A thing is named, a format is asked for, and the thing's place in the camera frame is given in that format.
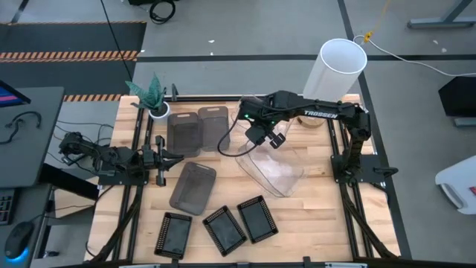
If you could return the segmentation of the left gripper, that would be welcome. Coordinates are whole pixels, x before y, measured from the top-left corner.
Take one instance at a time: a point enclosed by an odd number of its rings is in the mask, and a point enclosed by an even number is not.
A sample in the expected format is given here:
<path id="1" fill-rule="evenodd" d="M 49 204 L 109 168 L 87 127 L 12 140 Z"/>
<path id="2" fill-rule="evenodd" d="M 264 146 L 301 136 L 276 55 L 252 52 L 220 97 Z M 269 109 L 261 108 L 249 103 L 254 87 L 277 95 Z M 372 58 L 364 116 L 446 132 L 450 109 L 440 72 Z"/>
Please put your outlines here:
<path id="1" fill-rule="evenodd" d="M 151 149 L 149 144 L 142 146 L 142 163 L 144 170 L 156 169 L 158 175 L 156 177 L 156 185 L 164 187 L 166 185 L 166 179 L 164 178 L 164 167 L 172 168 L 174 165 L 184 160 L 184 155 L 174 154 L 164 149 L 164 139 L 157 135 L 155 142 L 158 147 L 158 152 Z"/>

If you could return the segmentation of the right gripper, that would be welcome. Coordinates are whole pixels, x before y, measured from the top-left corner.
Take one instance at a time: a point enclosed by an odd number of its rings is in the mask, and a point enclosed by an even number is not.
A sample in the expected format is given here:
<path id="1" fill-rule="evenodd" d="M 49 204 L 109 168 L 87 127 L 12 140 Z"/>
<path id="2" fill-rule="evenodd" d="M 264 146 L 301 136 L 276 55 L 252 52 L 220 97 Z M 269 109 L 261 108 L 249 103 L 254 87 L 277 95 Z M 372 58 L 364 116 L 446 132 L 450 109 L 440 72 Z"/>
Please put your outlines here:
<path id="1" fill-rule="evenodd" d="M 267 108 L 268 103 L 255 96 L 242 97 L 239 104 L 237 118 L 239 121 L 247 121 L 251 126 L 245 131 L 246 137 L 253 144 L 260 146 L 266 139 L 270 139 L 269 144 L 272 148 L 279 148 L 286 137 L 282 133 L 266 130 L 273 130 L 274 127 L 283 120 L 283 114 Z"/>

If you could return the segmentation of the gray plastic basket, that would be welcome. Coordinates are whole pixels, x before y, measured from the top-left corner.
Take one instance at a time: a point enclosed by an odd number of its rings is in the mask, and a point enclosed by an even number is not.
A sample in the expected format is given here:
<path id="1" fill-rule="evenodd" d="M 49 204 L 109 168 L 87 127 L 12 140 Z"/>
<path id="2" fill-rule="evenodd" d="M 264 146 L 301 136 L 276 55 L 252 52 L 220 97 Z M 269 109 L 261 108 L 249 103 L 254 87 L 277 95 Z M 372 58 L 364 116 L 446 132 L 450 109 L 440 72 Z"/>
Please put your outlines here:
<path id="1" fill-rule="evenodd" d="M 220 138 L 229 130 L 228 108 L 202 107 L 198 116 L 202 123 L 202 149 L 206 152 L 216 151 Z"/>
<path id="2" fill-rule="evenodd" d="M 187 162 L 178 178 L 169 204 L 172 208 L 201 215 L 216 181 L 216 171 L 195 162 Z"/>
<path id="3" fill-rule="evenodd" d="M 202 148 L 201 122 L 195 112 L 174 113 L 167 119 L 167 150 L 185 158 L 197 157 Z"/>

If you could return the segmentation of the potted snake plant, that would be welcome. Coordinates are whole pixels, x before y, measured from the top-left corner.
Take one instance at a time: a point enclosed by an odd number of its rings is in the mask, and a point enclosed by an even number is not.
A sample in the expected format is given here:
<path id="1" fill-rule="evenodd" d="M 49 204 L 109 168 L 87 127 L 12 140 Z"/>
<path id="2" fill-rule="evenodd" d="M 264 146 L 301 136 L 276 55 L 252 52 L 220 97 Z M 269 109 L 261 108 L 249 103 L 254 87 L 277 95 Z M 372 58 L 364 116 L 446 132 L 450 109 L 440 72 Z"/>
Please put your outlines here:
<path id="1" fill-rule="evenodd" d="M 126 85 L 139 98 L 138 103 L 131 103 L 132 106 L 146 109 L 154 121 L 167 120 L 171 112 L 169 104 L 164 100 L 167 89 L 161 86 L 156 74 L 153 74 L 148 90 L 142 89 L 131 81 L 126 81 Z"/>

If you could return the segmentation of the black mesh basket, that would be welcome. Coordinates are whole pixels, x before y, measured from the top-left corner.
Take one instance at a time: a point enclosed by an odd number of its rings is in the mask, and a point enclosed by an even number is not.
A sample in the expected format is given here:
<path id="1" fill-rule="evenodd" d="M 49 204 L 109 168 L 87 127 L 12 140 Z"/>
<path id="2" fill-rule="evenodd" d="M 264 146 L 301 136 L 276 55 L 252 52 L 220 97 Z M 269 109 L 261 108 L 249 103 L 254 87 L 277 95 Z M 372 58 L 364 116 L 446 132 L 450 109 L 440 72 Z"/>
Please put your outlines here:
<path id="1" fill-rule="evenodd" d="M 262 195 L 237 205 L 252 244 L 276 235 L 279 231 Z"/>
<path id="2" fill-rule="evenodd" d="M 203 219 L 202 223 L 222 257 L 229 255 L 248 239 L 226 205 Z"/>
<path id="3" fill-rule="evenodd" d="M 154 254 L 182 260 L 190 234 L 192 217 L 165 212 Z"/>

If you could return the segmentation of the white cylindrical bin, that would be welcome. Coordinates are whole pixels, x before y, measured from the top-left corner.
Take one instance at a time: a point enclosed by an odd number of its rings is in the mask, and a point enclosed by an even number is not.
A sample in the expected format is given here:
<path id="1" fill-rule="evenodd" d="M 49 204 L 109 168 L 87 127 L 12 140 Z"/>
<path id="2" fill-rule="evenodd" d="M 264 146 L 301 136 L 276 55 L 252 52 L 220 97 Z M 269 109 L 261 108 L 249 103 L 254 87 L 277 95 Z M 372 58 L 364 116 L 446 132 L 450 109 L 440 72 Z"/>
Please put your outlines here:
<path id="1" fill-rule="evenodd" d="M 348 93 L 367 65 L 364 49 L 348 39 L 331 39 L 320 48 L 304 86 L 308 99 L 336 102 Z"/>

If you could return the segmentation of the light wooden panel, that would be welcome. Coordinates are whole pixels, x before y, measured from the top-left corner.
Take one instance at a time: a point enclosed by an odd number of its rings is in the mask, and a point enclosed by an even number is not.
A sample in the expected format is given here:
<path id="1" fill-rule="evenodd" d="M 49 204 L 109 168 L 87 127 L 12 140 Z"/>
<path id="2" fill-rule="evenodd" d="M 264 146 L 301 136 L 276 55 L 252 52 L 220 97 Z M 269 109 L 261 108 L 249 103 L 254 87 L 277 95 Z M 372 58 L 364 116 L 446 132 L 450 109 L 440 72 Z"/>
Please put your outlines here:
<path id="1" fill-rule="evenodd" d="M 54 191 L 54 213 L 56 218 L 62 218 L 78 211 L 82 211 L 94 204 L 94 200 L 90 200 L 69 191 L 61 189 L 56 189 Z"/>

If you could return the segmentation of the dark gray desk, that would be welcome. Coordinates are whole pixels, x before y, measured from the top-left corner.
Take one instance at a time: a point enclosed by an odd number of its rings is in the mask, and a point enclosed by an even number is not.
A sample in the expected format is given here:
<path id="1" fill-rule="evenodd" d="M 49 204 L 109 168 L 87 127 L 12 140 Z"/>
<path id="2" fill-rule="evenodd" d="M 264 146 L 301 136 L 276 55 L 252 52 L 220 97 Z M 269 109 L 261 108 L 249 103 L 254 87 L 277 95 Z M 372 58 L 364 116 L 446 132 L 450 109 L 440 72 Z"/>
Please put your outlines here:
<path id="1" fill-rule="evenodd" d="M 18 90 L 31 102 L 0 108 L 0 189 L 17 190 L 13 219 L 10 225 L 0 226 L 0 268 L 28 268 L 34 257 L 51 192 L 51 186 L 40 183 L 39 178 L 65 94 L 63 87 Z M 5 242 L 13 228 L 24 221 L 34 224 L 28 254 L 20 262 L 8 262 Z"/>

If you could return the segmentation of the black hazard-striped floor mat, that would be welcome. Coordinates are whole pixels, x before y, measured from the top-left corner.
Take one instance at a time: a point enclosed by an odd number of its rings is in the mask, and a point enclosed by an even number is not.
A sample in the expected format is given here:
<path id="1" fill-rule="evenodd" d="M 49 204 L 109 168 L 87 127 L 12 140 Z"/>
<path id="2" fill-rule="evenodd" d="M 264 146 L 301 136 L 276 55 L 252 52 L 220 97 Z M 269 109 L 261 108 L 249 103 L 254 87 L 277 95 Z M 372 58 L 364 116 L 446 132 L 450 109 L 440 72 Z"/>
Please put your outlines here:
<path id="1" fill-rule="evenodd" d="M 0 23 L 0 80 L 60 86 L 65 101 L 119 101 L 129 94 L 144 21 Z"/>

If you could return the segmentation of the computer monitor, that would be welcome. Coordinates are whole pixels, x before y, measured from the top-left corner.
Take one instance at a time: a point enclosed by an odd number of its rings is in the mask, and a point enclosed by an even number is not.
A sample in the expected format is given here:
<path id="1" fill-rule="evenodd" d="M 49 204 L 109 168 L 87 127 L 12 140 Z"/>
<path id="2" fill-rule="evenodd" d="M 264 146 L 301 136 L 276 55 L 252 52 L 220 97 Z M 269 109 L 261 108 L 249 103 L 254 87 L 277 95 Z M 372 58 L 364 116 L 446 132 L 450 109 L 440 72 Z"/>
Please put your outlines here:
<path id="1" fill-rule="evenodd" d="M 0 80 L 0 108 L 29 104 L 30 98 Z"/>

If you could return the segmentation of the black keyboard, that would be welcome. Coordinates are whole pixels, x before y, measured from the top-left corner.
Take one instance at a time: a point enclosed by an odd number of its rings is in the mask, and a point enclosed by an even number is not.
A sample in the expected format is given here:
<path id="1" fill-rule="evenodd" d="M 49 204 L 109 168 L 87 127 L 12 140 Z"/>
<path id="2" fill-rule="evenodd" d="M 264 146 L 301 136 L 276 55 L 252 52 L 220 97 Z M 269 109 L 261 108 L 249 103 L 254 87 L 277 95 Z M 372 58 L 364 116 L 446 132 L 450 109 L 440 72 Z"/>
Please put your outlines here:
<path id="1" fill-rule="evenodd" d="M 10 225 L 16 205 L 16 190 L 14 188 L 0 189 L 0 226 Z"/>

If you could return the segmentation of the black computer mouse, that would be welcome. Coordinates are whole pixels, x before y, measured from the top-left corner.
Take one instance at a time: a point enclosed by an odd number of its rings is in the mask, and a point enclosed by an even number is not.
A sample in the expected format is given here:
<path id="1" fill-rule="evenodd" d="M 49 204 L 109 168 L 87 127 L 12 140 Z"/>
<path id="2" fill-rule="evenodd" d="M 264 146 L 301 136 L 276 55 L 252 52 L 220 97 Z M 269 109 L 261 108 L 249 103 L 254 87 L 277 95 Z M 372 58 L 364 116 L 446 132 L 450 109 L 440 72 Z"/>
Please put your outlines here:
<path id="1" fill-rule="evenodd" d="M 20 222 L 13 228 L 4 245 L 4 255 L 8 262 L 16 263 L 26 258 L 33 230 L 34 224 L 31 221 Z"/>

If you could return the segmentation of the black box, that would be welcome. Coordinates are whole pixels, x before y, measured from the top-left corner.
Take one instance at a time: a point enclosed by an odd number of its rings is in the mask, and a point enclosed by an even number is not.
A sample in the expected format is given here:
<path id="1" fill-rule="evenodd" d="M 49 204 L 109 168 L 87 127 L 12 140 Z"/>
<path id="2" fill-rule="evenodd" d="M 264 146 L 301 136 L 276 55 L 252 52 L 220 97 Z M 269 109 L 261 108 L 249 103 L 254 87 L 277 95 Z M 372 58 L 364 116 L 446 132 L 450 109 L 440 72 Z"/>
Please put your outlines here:
<path id="1" fill-rule="evenodd" d="M 476 77 L 455 77 L 438 93 L 447 116 L 476 117 Z"/>

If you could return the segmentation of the white plastic device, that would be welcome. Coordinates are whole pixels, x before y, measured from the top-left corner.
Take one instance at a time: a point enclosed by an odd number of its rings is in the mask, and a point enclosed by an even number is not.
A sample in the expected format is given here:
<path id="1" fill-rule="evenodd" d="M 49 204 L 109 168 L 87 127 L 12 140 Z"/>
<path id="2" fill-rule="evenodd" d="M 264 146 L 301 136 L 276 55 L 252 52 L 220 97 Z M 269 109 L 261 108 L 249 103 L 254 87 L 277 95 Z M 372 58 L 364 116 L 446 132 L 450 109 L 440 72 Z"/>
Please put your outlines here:
<path id="1" fill-rule="evenodd" d="M 476 214 L 476 155 L 437 173 L 435 184 L 461 214 Z"/>

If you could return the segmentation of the gray metal table leg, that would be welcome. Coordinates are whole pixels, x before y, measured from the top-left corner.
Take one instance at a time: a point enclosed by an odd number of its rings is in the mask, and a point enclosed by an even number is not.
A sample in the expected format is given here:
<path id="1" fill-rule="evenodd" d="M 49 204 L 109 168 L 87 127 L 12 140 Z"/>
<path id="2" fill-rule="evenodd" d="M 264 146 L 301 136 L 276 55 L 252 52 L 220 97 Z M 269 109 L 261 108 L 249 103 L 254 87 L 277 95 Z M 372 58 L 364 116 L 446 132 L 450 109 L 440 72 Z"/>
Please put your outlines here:
<path id="1" fill-rule="evenodd" d="M 460 14 L 474 0 L 459 0 L 444 16 L 437 18 L 410 19 L 407 27 L 410 29 L 432 28 L 471 28 L 476 25 L 476 16 L 461 17 Z"/>

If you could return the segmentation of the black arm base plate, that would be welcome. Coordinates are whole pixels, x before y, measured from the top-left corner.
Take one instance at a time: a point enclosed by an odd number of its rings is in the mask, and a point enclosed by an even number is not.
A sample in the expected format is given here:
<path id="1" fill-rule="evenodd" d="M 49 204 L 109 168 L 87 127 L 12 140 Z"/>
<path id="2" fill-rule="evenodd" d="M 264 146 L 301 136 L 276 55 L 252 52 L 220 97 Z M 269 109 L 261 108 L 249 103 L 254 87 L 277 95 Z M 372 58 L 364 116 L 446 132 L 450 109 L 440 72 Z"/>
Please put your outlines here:
<path id="1" fill-rule="evenodd" d="M 116 173 L 114 175 L 106 174 L 99 175 L 99 185 L 147 185 L 148 179 L 144 175 L 129 176 L 126 173 Z"/>
<path id="2" fill-rule="evenodd" d="M 356 162 L 343 155 L 331 156 L 331 165 L 337 183 L 379 183 L 399 171 L 396 167 L 381 166 L 377 155 L 360 155 Z"/>

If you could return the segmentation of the black aluminium frame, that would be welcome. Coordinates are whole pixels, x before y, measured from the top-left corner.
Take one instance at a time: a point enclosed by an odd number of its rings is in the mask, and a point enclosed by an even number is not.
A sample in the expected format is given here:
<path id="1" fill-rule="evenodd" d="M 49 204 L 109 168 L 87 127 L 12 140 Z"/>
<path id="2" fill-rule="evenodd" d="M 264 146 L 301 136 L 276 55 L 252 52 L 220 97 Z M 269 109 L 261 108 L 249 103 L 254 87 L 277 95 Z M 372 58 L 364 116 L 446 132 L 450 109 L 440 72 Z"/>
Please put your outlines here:
<path id="1" fill-rule="evenodd" d="M 133 141 L 138 109 L 131 105 L 135 96 L 120 99 L 112 146 L 130 147 Z M 185 214 L 172 208 L 170 196 L 186 162 L 216 170 L 216 181 L 203 214 L 192 216 L 192 226 L 184 259 L 181 263 L 221 262 L 296 262 L 303 256 L 313 261 L 350 261 L 352 259 L 347 234 L 349 214 L 344 213 L 341 191 L 332 177 L 331 139 L 327 124 L 308 129 L 296 120 L 288 123 L 286 143 L 280 150 L 292 147 L 304 160 L 305 177 L 298 180 L 290 197 L 275 197 L 236 162 L 216 152 L 201 152 L 196 158 L 185 159 L 165 174 L 166 187 L 155 184 L 155 170 L 150 172 L 149 184 L 143 189 L 135 248 L 135 264 L 170 263 L 169 258 L 154 255 L 156 241 L 165 212 Z M 384 245 L 395 255 L 402 255 L 394 231 L 387 197 L 383 191 L 367 183 L 360 184 L 366 220 Z M 100 198 L 88 238 L 89 250 L 98 253 L 111 237 L 119 221 L 124 186 L 113 187 Z M 226 205 L 244 229 L 237 205 L 263 195 L 278 228 L 278 234 L 255 244 L 249 240 L 229 255 L 222 257 L 202 221 Z"/>

